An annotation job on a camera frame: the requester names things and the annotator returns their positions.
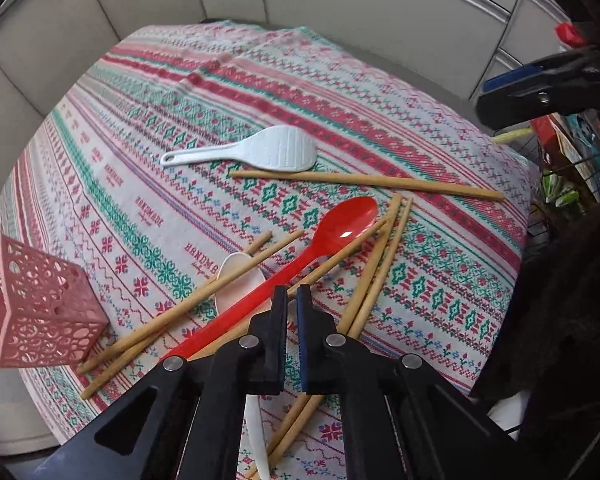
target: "black bracket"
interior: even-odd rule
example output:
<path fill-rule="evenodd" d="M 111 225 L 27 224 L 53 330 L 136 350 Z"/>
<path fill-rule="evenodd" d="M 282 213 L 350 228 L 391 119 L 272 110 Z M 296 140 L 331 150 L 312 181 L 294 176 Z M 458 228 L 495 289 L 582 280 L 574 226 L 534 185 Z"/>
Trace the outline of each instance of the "black bracket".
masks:
<path fill-rule="evenodd" d="M 420 356 L 372 354 L 327 318 L 301 286 L 302 384 L 340 397 L 349 480 L 550 478 Z"/>
<path fill-rule="evenodd" d="M 212 357 L 156 365 L 33 473 L 33 480 L 234 480 L 247 394 L 284 386 L 286 290 Z"/>
<path fill-rule="evenodd" d="M 587 46 L 555 54 L 484 82 L 476 113 L 486 126 L 505 126 L 553 112 L 600 117 L 600 48 Z"/>

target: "screw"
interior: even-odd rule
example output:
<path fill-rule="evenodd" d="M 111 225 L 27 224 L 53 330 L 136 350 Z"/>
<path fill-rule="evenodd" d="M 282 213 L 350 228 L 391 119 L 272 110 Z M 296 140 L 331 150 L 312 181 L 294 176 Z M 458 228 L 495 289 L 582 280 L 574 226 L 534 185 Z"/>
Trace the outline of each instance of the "screw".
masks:
<path fill-rule="evenodd" d="M 407 354 L 402 358 L 402 366 L 409 370 L 417 370 L 422 366 L 422 358 L 416 354 Z"/>
<path fill-rule="evenodd" d="M 179 368 L 182 368 L 184 364 L 184 359 L 182 357 L 178 357 L 177 355 L 172 355 L 171 357 L 167 357 L 164 361 L 162 361 L 162 367 L 168 372 L 174 372 Z"/>
<path fill-rule="evenodd" d="M 327 345 L 337 347 L 344 345 L 344 343 L 347 342 L 347 338 L 344 337 L 342 334 L 335 333 L 329 334 L 325 341 L 327 342 Z"/>
<path fill-rule="evenodd" d="M 260 340 L 254 335 L 243 335 L 238 343 L 242 348 L 253 348 L 260 344 Z"/>

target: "red object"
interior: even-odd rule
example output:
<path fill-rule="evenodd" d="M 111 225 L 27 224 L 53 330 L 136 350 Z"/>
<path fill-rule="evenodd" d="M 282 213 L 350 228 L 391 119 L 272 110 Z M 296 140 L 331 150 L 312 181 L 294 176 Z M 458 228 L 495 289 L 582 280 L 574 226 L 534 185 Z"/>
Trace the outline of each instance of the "red object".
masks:
<path fill-rule="evenodd" d="M 551 117 L 548 115 L 531 119 L 531 127 L 538 134 L 540 144 L 545 150 L 558 147 L 558 134 L 552 125 Z"/>
<path fill-rule="evenodd" d="M 188 358 L 202 350 L 268 300 L 277 285 L 285 285 L 315 259 L 327 254 L 335 254 L 359 237 L 374 224 L 377 214 L 378 204 L 368 196 L 351 198 L 339 203 L 322 218 L 313 240 L 296 259 L 286 264 L 266 282 L 254 288 L 207 325 L 196 330 L 162 358 L 172 355 Z"/>
<path fill-rule="evenodd" d="M 80 266 L 0 233 L 0 368 L 76 364 L 107 323 Z"/>
<path fill-rule="evenodd" d="M 574 25 L 567 22 L 562 22 L 555 27 L 555 33 L 560 38 L 560 41 L 569 45 L 571 48 L 580 48 L 587 46 L 589 42 L 578 32 Z"/>

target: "tablecloth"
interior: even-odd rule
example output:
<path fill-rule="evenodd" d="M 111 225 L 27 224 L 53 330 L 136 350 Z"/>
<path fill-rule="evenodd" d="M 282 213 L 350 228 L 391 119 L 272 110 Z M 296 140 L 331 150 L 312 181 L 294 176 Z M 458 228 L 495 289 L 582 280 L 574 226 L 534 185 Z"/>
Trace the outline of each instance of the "tablecloth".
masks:
<path fill-rule="evenodd" d="M 308 232 L 262 265 L 270 274 L 308 244 L 338 202 L 367 195 L 386 208 L 387 189 L 234 180 L 228 171 L 241 165 L 232 161 L 158 164 L 168 150 L 232 142 L 273 124 L 297 125 L 315 139 L 316 170 L 412 176 L 506 195 L 496 203 L 403 192 L 415 198 L 408 232 L 362 335 L 374 352 L 420 354 L 468 392 L 516 280 L 531 168 L 430 96 L 306 28 L 271 32 L 222 22 L 133 33 L 46 117 L 4 187 L 0 229 L 84 267 L 110 319 L 99 351 L 186 297 L 265 230 L 278 240 L 297 228 Z M 336 318 L 370 247 L 313 287 L 316 303 Z M 88 402 L 78 394 L 91 377 L 78 378 L 70 367 L 25 368 L 22 377 L 62 443 L 213 316 L 211 301 L 200 304 Z M 297 332 L 292 317 L 285 391 L 262 400 L 267 438 L 300 390 Z M 243 435 L 239 476 L 250 455 Z M 346 476 L 335 397 L 275 474 Z"/>

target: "wooden chopstick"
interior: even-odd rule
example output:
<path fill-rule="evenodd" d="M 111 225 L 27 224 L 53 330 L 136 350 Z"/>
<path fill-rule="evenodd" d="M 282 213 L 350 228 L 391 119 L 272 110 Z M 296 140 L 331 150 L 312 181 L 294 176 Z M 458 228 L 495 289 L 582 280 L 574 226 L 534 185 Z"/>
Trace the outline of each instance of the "wooden chopstick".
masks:
<path fill-rule="evenodd" d="M 347 334 L 351 324 L 353 323 L 358 310 L 360 309 L 360 305 L 362 301 L 365 299 L 366 292 L 371 285 L 371 281 L 374 278 L 376 273 L 376 269 L 378 268 L 378 264 L 380 263 L 380 259 L 382 258 L 382 254 L 384 253 L 384 248 L 391 237 L 391 231 L 394 228 L 395 219 L 398 216 L 398 212 L 400 211 L 400 202 L 402 201 L 402 197 L 395 193 L 392 197 L 392 200 L 389 204 L 385 217 L 387 218 L 386 224 L 380 231 L 378 236 L 378 240 L 376 240 L 376 244 L 374 245 L 371 254 L 369 255 L 368 260 L 366 261 L 365 268 L 360 275 L 358 280 L 358 284 L 356 285 L 353 294 L 349 298 L 349 303 L 347 303 L 347 307 L 340 318 L 340 322 L 336 327 L 336 330 L 341 334 Z M 307 394 L 300 393 L 296 398 L 296 402 L 291 407 L 291 409 L 286 413 L 285 418 L 282 420 L 280 427 L 276 430 L 276 433 L 273 434 L 271 440 L 267 444 L 267 454 L 271 454 L 273 450 L 276 449 L 276 446 L 279 444 L 280 440 L 286 435 L 286 432 L 289 431 L 293 423 L 296 421 L 306 404 L 312 396 L 308 396 Z M 254 466 L 245 475 L 247 478 L 252 477 L 256 474 L 257 468 Z"/>
<path fill-rule="evenodd" d="M 271 240 L 272 236 L 273 236 L 273 232 L 266 231 L 261 236 L 256 238 L 252 243 L 247 245 L 242 250 L 242 252 L 253 256 L 255 253 L 257 253 L 260 250 L 260 248 L 265 243 L 267 243 L 269 240 Z M 213 283 L 215 280 L 216 280 L 216 276 L 212 276 L 211 278 L 206 280 L 206 282 L 203 283 L 200 286 L 200 288 L 204 288 L 206 286 L 211 285 L 211 283 Z M 167 329 L 168 329 L 168 327 L 165 327 L 161 330 L 158 330 L 158 332 L 152 333 L 151 335 L 142 339 L 142 341 L 139 341 L 138 343 L 133 345 L 131 348 L 122 352 L 120 357 L 115 359 L 115 361 L 113 361 L 109 366 L 107 366 L 99 376 L 97 376 L 93 381 L 91 381 L 91 383 L 80 394 L 80 398 L 82 400 L 91 399 L 93 394 L 95 394 L 97 391 L 99 391 L 101 389 L 101 387 L 103 387 L 105 384 L 107 384 L 120 370 L 122 370 L 122 368 L 124 368 L 126 365 L 128 365 L 133 359 L 138 357 L 138 354 L 140 352 L 142 352 L 142 350 L 144 350 L 153 341 L 155 341 L 156 338 L 158 338 L 161 334 L 163 334 L 165 332 L 165 330 L 167 330 Z"/>
<path fill-rule="evenodd" d="M 227 275 L 215 280 L 213 283 L 206 287 L 198 288 L 176 306 L 170 308 L 165 313 L 160 314 L 160 316 L 154 317 L 150 322 L 139 326 L 131 334 L 123 337 L 119 341 L 116 341 L 115 343 L 113 343 L 113 345 L 105 348 L 102 352 L 96 354 L 94 357 L 83 363 L 76 369 L 76 373 L 79 375 L 87 371 L 93 370 L 100 363 L 113 359 L 115 356 L 131 348 L 133 345 L 142 341 L 142 339 L 148 337 L 152 333 L 158 332 L 158 330 L 161 330 L 167 325 L 170 325 L 173 321 L 178 319 L 183 314 L 186 314 L 198 303 L 206 300 L 212 294 L 215 294 L 227 283 L 231 283 L 233 280 L 239 278 L 248 270 L 251 270 L 253 269 L 253 267 L 258 266 L 264 260 L 277 253 L 280 249 L 289 245 L 291 242 L 301 237 L 303 234 L 304 231 L 302 230 L 298 230 L 289 234 L 283 240 L 280 240 L 277 244 L 273 244 L 270 248 L 267 248 L 261 253 L 257 254 L 250 261 L 246 262 L 243 266 L 239 267 L 238 269 L 235 269 L 233 272 L 229 272 Z"/>
<path fill-rule="evenodd" d="M 394 262 L 395 253 L 398 250 L 398 246 L 400 245 L 402 238 L 402 233 L 406 226 L 407 220 L 409 219 L 409 213 L 411 211 L 412 203 L 413 200 L 409 199 L 407 205 L 404 208 L 404 211 L 402 212 L 402 215 L 400 216 L 400 222 L 398 223 L 395 235 L 392 238 L 391 243 L 386 250 L 386 254 L 382 259 L 382 264 L 378 269 L 378 275 L 374 279 L 374 282 L 372 283 L 371 288 L 369 289 L 369 292 L 366 295 L 365 301 L 363 302 L 362 306 L 360 307 L 360 310 L 356 314 L 356 318 L 353 324 L 351 325 L 351 328 L 349 329 L 349 333 L 347 333 L 349 337 L 357 339 L 360 336 L 360 333 L 362 333 L 362 329 L 366 324 L 366 320 L 368 319 L 371 310 L 373 309 L 374 305 L 376 304 L 376 301 L 378 300 L 378 297 L 380 296 L 380 292 L 384 287 L 384 280 L 389 274 L 389 270 L 391 269 L 392 263 Z M 293 421 L 291 425 L 289 425 L 289 429 L 286 432 L 286 434 L 284 434 L 284 436 L 280 438 L 279 443 L 277 444 L 275 449 L 269 454 L 270 468 L 275 466 L 280 461 L 280 459 L 282 458 L 286 450 L 289 448 L 289 446 L 291 446 L 291 444 L 296 440 L 296 438 L 302 431 L 302 428 L 304 428 L 304 425 L 309 421 L 311 416 L 314 414 L 315 410 L 317 410 L 320 406 L 323 398 L 324 396 L 311 396 L 307 400 L 306 405 L 300 411 L 298 418 L 296 418 L 296 420 Z M 289 413 L 291 413 L 291 411 L 296 412 L 297 410 L 291 408 Z M 253 476 L 254 480 L 260 480 L 260 476 L 257 474 L 257 471 L 255 473 L 252 473 L 251 470 L 249 470 L 246 474 L 246 477 L 249 478 L 250 476 Z"/>
<path fill-rule="evenodd" d="M 429 193 L 444 193 L 457 196 L 483 198 L 485 200 L 504 200 L 504 195 L 492 189 L 460 186 L 459 184 L 444 184 L 417 178 L 401 178 L 398 176 L 364 175 L 354 173 L 321 173 L 319 171 L 301 171 L 300 173 L 277 173 L 273 171 L 242 171 L 229 172 L 234 178 L 276 178 L 279 180 L 306 180 L 308 182 L 333 182 L 335 184 L 354 184 L 356 186 L 392 187 L 395 189 L 410 189 Z"/>
<path fill-rule="evenodd" d="M 351 256 L 355 251 L 357 251 L 360 248 L 360 246 L 364 243 L 364 241 L 370 236 L 372 236 L 376 231 L 378 231 L 378 229 L 381 228 L 385 224 L 385 222 L 386 216 L 379 219 L 358 238 L 356 238 L 348 245 L 346 245 L 346 247 L 335 253 L 321 266 L 317 267 L 317 269 L 313 270 L 307 276 L 305 276 L 300 282 L 296 283 L 294 286 L 289 288 L 289 290 L 286 292 L 286 296 L 288 297 L 289 301 L 296 296 L 296 292 L 298 291 L 298 287 L 300 285 L 313 285 L 315 282 L 320 280 L 320 278 L 323 277 L 331 269 L 333 269 L 333 267 L 339 264 L 342 260 Z M 193 354 L 191 357 L 188 358 L 188 360 L 192 361 L 193 359 L 200 359 L 209 355 L 213 355 L 216 353 L 216 350 L 218 350 L 224 343 L 227 343 L 233 339 L 236 339 L 237 337 L 245 335 L 247 333 L 247 330 L 249 329 L 251 317 L 255 316 L 256 314 L 260 314 L 261 312 L 265 312 L 268 309 L 268 306 L 259 307 L 257 310 L 245 317 L 240 323 L 235 325 L 224 335 L 220 336 L 212 343 L 209 343 L 202 350 L 199 350 L 198 352 Z"/>

